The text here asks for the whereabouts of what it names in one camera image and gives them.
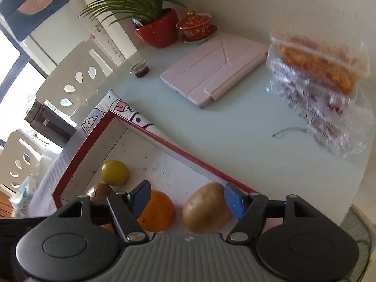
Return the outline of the green apple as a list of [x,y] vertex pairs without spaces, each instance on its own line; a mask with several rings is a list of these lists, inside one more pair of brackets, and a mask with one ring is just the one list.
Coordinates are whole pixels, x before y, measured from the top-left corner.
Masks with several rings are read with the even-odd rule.
[[106,161],[101,168],[101,179],[110,186],[120,186],[129,178],[127,165],[121,161]]

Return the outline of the kiwi with sticker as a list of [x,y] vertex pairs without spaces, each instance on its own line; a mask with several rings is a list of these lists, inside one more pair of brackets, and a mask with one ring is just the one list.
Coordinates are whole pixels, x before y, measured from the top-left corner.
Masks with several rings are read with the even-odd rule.
[[105,200],[107,196],[113,194],[113,189],[106,183],[97,183],[85,193],[92,201]]

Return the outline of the orange mandarin in box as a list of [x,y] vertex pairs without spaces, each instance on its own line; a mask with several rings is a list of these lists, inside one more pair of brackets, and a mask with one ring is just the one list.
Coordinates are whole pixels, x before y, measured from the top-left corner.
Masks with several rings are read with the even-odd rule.
[[162,232],[169,229],[175,220],[175,206],[163,192],[152,190],[151,198],[136,220],[148,232]]

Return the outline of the red cardboard box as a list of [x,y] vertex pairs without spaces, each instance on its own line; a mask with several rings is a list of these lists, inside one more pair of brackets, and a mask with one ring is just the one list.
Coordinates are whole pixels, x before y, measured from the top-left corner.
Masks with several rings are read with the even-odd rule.
[[243,192],[252,192],[247,185],[180,147],[108,112],[85,138],[57,184],[52,194],[56,208],[100,183],[101,168],[110,160],[125,163],[129,170],[128,180],[116,191],[129,192],[147,180],[152,189],[168,195],[176,207],[176,218],[169,232],[189,232],[182,221],[182,208],[190,196],[209,182],[232,183]]

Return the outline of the tissue pack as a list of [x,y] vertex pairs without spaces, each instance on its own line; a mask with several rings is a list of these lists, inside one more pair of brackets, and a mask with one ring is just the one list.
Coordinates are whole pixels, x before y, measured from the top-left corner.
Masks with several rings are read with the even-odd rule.
[[27,176],[23,180],[16,194],[9,198],[10,204],[13,207],[13,218],[23,218],[27,216],[29,203],[37,188],[38,182],[32,176]]

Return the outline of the black grey bin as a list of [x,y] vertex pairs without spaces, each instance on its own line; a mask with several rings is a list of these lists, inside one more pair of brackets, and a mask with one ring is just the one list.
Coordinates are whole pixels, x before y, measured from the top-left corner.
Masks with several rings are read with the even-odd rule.
[[61,148],[64,148],[74,133],[76,133],[76,128],[38,100],[34,101],[24,120],[35,131]]

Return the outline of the crinkled plastic snack bag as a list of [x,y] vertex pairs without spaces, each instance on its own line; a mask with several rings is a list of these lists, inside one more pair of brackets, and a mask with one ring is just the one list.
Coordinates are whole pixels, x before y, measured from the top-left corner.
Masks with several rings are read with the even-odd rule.
[[277,45],[270,46],[266,66],[273,74],[267,91],[287,101],[318,144],[342,158],[366,149],[375,118],[360,87],[349,95],[341,93],[333,83],[286,65]]

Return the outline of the small sauce cup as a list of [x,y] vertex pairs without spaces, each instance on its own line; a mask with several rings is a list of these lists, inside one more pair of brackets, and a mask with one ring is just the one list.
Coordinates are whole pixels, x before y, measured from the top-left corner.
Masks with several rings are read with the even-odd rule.
[[137,78],[144,77],[149,71],[149,66],[145,60],[137,62],[129,70],[129,72],[135,75]]

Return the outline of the white cutout chair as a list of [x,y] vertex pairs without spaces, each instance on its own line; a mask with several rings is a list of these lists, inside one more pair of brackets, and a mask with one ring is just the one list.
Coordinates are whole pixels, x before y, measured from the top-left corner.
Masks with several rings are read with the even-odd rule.
[[77,124],[83,122],[95,106],[90,96],[107,78],[102,64],[110,72],[117,68],[94,41],[81,41],[49,74],[36,93],[37,100],[49,101]]

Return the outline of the pink tablet case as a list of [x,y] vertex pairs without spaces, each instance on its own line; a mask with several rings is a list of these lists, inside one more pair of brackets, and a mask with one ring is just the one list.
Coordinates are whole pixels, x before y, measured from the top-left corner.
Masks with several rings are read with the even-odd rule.
[[220,33],[160,75],[162,82],[192,104],[218,100],[253,69],[265,62],[268,46]]

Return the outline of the red plant pot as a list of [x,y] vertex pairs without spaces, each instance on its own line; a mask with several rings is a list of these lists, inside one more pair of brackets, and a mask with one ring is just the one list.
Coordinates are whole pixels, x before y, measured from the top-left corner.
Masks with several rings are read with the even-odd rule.
[[163,10],[163,16],[143,27],[135,27],[134,32],[147,45],[166,48],[178,40],[178,14],[173,8]]

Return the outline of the red lidded tea cup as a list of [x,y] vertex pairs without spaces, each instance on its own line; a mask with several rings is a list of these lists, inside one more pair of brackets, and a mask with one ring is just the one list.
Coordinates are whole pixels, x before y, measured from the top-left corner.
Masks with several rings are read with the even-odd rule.
[[194,11],[187,12],[176,27],[181,32],[180,39],[185,43],[205,41],[217,32],[217,26],[212,23],[211,14]]

